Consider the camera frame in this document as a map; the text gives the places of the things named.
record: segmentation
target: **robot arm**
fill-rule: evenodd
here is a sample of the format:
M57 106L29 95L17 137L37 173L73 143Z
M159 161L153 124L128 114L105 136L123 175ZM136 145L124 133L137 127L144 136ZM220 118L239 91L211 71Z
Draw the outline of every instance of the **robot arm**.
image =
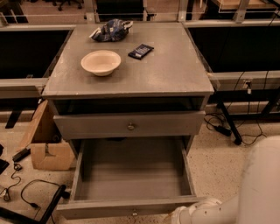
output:
M276 224L280 221L280 136L255 145L245 163L239 195L177 208L164 223Z

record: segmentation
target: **bag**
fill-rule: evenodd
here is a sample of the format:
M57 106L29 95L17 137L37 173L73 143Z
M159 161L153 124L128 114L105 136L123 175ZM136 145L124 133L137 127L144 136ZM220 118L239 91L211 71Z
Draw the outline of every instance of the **bag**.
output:
M109 20L103 27L97 28L89 37L98 42L116 42L124 39L133 22L120 19Z

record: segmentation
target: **cardboard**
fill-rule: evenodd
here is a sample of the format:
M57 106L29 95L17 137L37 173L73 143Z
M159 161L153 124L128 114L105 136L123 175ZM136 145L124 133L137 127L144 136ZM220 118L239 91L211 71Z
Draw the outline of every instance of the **cardboard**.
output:
M25 147L31 149L34 169L68 170L74 161L74 153L69 143L54 143L58 139L60 139L60 133L54 123L53 112L48 106L48 101L45 100L38 105L17 151Z
M64 171L71 167L74 160L68 143L32 143L30 147L34 169Z

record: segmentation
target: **bowl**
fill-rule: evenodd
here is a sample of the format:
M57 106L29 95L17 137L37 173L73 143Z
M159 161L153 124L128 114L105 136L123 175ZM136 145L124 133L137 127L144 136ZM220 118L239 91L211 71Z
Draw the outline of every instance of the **bowl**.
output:
M116 52L96 51L87 54L80 62L81 66L88 72L97 76L106 76L119 67L121 57Z

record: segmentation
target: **drawer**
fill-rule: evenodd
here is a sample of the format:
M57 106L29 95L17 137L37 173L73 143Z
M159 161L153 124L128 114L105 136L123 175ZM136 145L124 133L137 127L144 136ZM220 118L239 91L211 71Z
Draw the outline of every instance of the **drawer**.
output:
M56 115L64 139L196 135L204 111Z
M57 209L67 219L167 214L202 200L184 145L178 136L83 140L70 200Z

